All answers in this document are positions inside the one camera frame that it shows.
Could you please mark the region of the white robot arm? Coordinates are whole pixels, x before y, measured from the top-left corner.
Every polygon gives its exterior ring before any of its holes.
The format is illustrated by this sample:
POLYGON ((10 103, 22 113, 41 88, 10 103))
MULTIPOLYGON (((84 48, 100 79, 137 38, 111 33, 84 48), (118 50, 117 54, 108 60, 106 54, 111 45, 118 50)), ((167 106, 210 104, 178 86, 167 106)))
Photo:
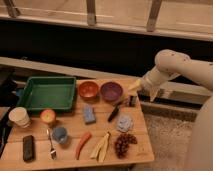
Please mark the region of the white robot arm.
MULTIPOLYGON (((155 67, 132 83, 129 90, 148 90, 153 101, 159 87, 179 75, 213 92, 213 62, 193 60, 169 49, 156 54, 155 67)), ((213 95, 196 117, 183 171, 213 171, 213 95)))

